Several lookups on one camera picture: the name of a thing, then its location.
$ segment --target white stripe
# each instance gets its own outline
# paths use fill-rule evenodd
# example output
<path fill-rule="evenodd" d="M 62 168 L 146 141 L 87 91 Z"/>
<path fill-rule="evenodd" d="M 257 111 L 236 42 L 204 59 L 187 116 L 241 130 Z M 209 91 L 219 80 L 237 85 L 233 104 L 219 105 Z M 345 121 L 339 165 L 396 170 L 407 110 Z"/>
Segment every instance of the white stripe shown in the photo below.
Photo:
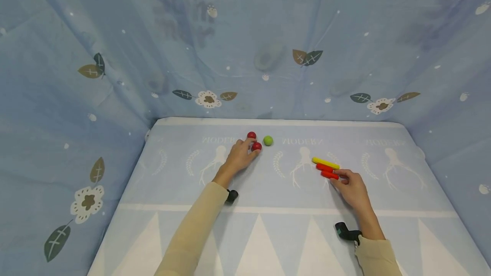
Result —
<path fill-rule="evenodd" d="M 329 127 L 384 127 L 404 128 L 387 121 L 297 121 L 297 120 L 245 120 L 242 118 L 161 118 L 155 125 L 255 125 L 255 126 L 329 126 Z"/>
<path fill-rule="evenodd" d="M 157 205 L 157 204 L 119 204 L 118 208 L 140 211 L 188 211 L 191 205 Z M 268 214 L 303 214 L 303 215 L 343 215 L 352 214 L 347 209 L 317 208 L 276 208 L 276 207 L 224 207 L 223 212 L 234 213 L 268 213 Z M 411 218 L 458 218 L 455 211 L 410 211 L 410 210 L 375 210 L 378 216 L 411 217 Z"/>

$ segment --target beige sleeve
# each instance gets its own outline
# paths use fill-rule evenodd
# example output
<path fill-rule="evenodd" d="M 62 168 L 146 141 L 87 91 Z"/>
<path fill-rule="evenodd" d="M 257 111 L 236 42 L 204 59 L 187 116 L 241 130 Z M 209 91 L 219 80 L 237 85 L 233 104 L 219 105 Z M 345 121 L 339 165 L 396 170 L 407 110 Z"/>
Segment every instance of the beige sleeve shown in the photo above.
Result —
<path fill-rule="evenodd" d="M 396 256 L 388 240 L 368 240 L 361 235 L 355 255 L 364 276 L 401 276 Z"/>
<path fill-rule="evenodd" d="M 210 182 L 185 215 L 165 251 L 155 276 L 192 276 L 228 192 Z"/>

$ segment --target blue fabric backdrop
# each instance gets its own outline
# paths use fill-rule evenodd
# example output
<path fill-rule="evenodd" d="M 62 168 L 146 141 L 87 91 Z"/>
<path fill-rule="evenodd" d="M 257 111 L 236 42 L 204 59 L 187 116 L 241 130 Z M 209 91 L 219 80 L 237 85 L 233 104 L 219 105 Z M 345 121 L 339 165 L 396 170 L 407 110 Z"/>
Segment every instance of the blue fabric backdrop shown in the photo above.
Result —
<path fill-rule="evenodd" d="M 489 5 L 0 0 L 0 272 L 85 275 L 168 116 L 400 122 L 491 262 Z"/>

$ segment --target brown leaf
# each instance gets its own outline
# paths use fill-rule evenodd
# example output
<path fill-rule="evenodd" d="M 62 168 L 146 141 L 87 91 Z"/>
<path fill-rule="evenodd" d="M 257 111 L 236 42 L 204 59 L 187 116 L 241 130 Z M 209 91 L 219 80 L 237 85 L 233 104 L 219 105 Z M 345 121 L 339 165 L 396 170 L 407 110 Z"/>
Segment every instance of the brown leaf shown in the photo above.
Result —
<path fill-rule="evenodd" d="M 401 97 L 397 99 L 397 102 L 407 101 L 407 99 L 415 98 L 420 94 L 421 93 L 418 92 L 410 92 L 410 93 L 402 94 Z"/>
<path fill-rule="evenodd" d="M 237 96 L 236 92 L 225 92 L 220 94 L 220 99 L 222 99 L 223 101 L 231 101 L 236 96 Z"/>
<path fill-rule="evenodd" d="M 95 64 L 84 65 L 78 69 L 78 72 L 92 79 L 99 78 L 102 75 L 101 70 Z"/>
<path fill-rule="evenodd" d="M 301 50 L 293 50 L 293 59 L 295 60 L 295 63 L 302 65 L 306 59 L 307 53 L 305 51 Z"/>
<path fill-rule="evenodd" d="M 101 181 L 102 176 L 104 176 L 104 159 L 100 157 L 92 167 L 90 171 L 90 181 L 93 183 L 98 183 Z"/>

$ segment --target flower print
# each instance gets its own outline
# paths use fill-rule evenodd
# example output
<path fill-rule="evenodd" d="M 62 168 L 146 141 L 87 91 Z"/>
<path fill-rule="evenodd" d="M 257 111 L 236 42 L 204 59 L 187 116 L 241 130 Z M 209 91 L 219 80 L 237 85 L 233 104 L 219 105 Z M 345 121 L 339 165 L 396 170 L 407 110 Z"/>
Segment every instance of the flower print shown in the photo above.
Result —
<path fill-rule="evenodd" d="M 199 92 L 196 103 L 208 109 L 220 107 L 222 105 L 222 102 L 218 100 L 217 95 L 212 91 Z"/>
<path fill-rule="evenodd" d="M 390 108 L 394 105 L 395 98 L 387 99 L 380 98 L 377 99 L 376 102 L 371 102 L 367 105 L 367 108 L 372 111 L 373 114 L 379 115 L 382 112 L 389 111 Z"/>
<path fill-rule="evenodd" d="M 70 207 L 70 213 L 77 216 L 75 223 L 82 224 L 91 214 L 96 214 L 102 208 L 103 195 L 103 186 L 96 186 L 94 189 L 86 187 L 75 192 L 75 201 Z"/>

